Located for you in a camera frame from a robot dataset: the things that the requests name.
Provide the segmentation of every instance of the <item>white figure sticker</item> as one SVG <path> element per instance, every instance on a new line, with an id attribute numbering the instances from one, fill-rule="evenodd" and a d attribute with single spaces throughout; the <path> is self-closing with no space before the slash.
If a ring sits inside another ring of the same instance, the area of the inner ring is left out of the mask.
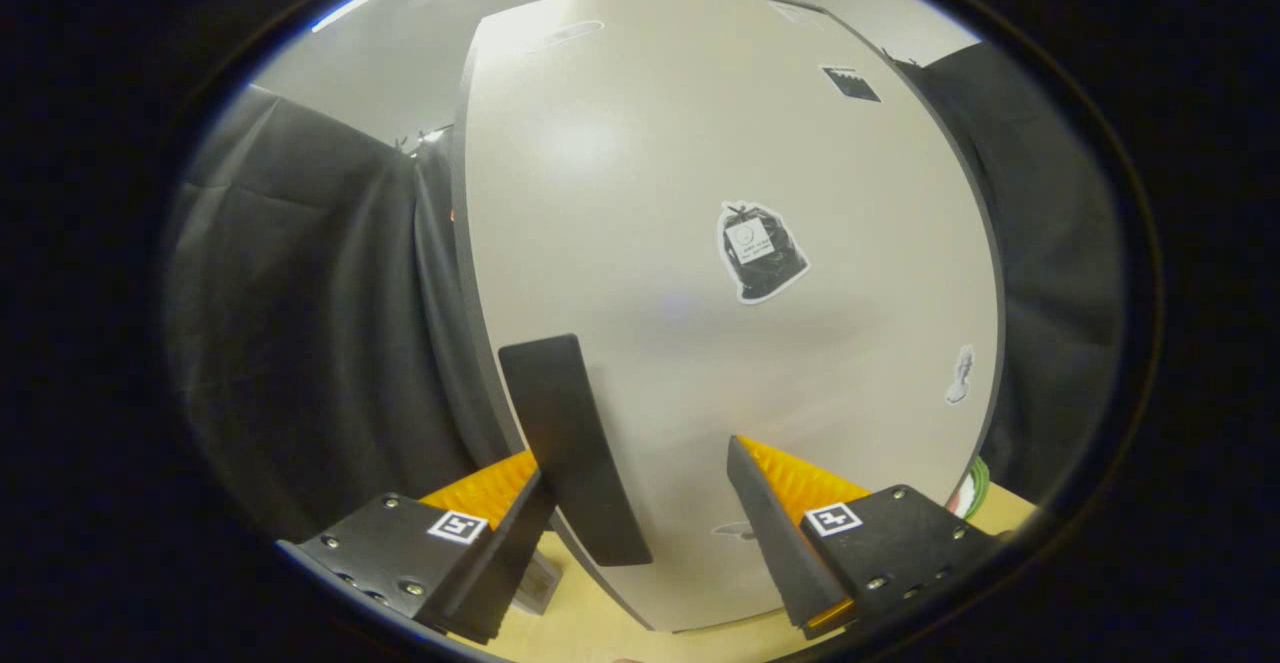
<path id="1" fill-rule="evenodd" d="M 956 358 L 955 379 L 947 388 L 947 404 L 960 403 L 969 395 L 969 372 L 973 372 L 973 346 L 965 346 L 960 349 L 960 357 Z"/>

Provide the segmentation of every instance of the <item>green cable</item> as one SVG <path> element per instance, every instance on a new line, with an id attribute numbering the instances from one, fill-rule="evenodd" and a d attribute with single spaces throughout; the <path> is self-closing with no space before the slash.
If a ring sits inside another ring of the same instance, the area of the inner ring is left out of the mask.
<path id="1" fill-rule="evenodd" d="M 969 511 L 964 515 L 965 521 L 972 518 L 978 512 L 978 508 L 982 507 L 982 503 L 987 499 L 987 489 L 991 486 L 991 470 L 987 468 L 987 463 L 980 457 L 974 457 L 969 475 L 973 476 L 973 504 L 969 504 Z"/>

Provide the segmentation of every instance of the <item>white label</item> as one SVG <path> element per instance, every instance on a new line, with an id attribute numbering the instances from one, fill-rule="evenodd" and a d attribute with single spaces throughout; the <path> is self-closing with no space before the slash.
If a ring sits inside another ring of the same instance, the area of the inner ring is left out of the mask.
<path id="1" fill-rule="evenodd" d="M 818 20 L 813 20 L 813 17 L 805 15 L 803 8 L 788 6 L 786 3 L 771 1 L 769 6 L 773 6 L 774 12 L 781 13 L 785 19 L 794 22 L 797 26 L 809 26 L 809 28 L 822 29 Z"/>
<path id="2" fill-rule="evenodd" d="M 724 236 L 728 237 L 728 242 L 733 247 L 737 262 L 751 262 L 754 259 L 773 253 L 773 242 L 769 241 L 769 234 L 764 232 L 764 224 L 760 221 L 760 218 L 751 218 L 745 224 L 727 227 Z"/>
<path id="3" fill-rule="evenodd" d="M 444 513 L 444 516 L 440 516 L 440 520 L 436 521 L 434 526 L 429 527 L 426 532 L 429 535 L 434 535 L 435 538 L 443 538 L 444 540 L 470 545 L 471 541 L 474 541 L 476 536 L 480 535 L 480 531 L 488 525 L 488 518 L 449 511 L 448 513 Z"/>
<path id="4" fill-rule="evenodd" d="M 823 508 L 814 508 L 813 511 L 806 511 L 804 516 L 809 518 L 813 530 L 818 531 L 818 535 L 823 538 L 863 525 L 863 521 L 858 516 L 854 516 L 854 512 L 845 503 L 832 503 Z"/>

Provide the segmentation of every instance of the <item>sticker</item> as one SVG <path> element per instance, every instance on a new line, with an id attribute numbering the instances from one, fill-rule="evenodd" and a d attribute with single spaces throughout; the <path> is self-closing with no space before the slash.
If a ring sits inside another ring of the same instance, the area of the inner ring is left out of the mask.
<path id="1" fill-rule="evenodd" d="M 440 520 L 436 521 L 434 526 L 429 527 L 426 532 L 429 535 L 434 535 L 435 538 L 443 538 L 444 540 L 470 545 L 471 541 L 474 541 L 476 536 L 480 535 L 480 531 L 483 531 L 488 525 L 488 518 L 479 518 L 476 516 L 458 513 L 457 511 L 449 511 L 448 513 L 444 513 L 444 516 L 440 516 Z"/>
<path id="2" fill-rule="evenodd" d="M 774 12 L 778 12 L 778 15 L 785 17 L 785 19 L 794 22 L 796 26 L 809 26 L 809 28 L 822 29 L 822 24 L 819 24 L 818 20 L 814 20 L 814 17 L 805 15 L 804 8 L 788 6 L 786 3 L 777 1 L 769 1 L 769 6 L 772 6 Z"/>
<path id="3" fill-rule="evenodd" d="M 782 216 L 762 204 L 722 204 L 716 244 L 739 302 L 748 306 L 774 297 L 812 268 Z"/>
<path id="4" fill-rule="evenodd" d="M 748 521 L 724 523 L 713 530 L 712 535 L 727 535 L 739 540 L 755 540 L 755 531 L 751 530 L 751 523 Z"/>
<path id="5" fill-rule="evenodd" d="M 851 67 L 822 67 L 822 70 L 832 83 L 836 83 L 836 88 L 841 93 L 849 95 L 850 99 L 879 102 L 879 95 L 872 90 L 860 72 L 851 69 Z"/>
<path id="6" fill-rule="evenodd" d="M 861 518 L 854 516 L 854 512 L 845 503 L 832 503 L 823 508 L 805 511 L 804 517 L 809 518 L 813 530 L 818 531 L 818 535 L 823 538 L 863 525 Z"/>
<path id="7" fill-rule="evenodd" d="M 947 388 L 947 404 L 956 404 L 969 395 L 969 372 L 973 371 L 973 346 L 965 346 L 960 349 L 960 357 L 956 358 L 955 380 L 951 381 L 951 387 Z"/>
<path id="8" fill-rule="evenodd" d="M 544 37 L 531 40 L 531 42 L 525 44 L 525 52 L 541 51 L 541 49 L 549 49 L 552 45 L 563 44 L 568 38 L 577 38 L 580 35 L 595 33 L 596 29 L 602 28 L 604 28 L 604 24 L 599 20 L 575 22 L 572 26 L 564 26 L 564 28 L 554 31 L 554 33 L 544 35 Z"/>

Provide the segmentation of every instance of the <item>black rectangular sticker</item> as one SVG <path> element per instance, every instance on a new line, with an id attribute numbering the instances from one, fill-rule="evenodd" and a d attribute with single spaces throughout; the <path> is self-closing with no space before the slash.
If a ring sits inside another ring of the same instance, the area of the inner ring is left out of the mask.
<path id="1" fill-rule="evenodd" d="M 850 69 L 850 67 L 823 67 L 822 70 L 826 72 L 832 83 L 836 83 L 836 88 L 841 93 L 849 95 L 850 99 L 879 102 L 879 95 L 872 90 L 863 76 L 859 76 L 858 70 Z"/>

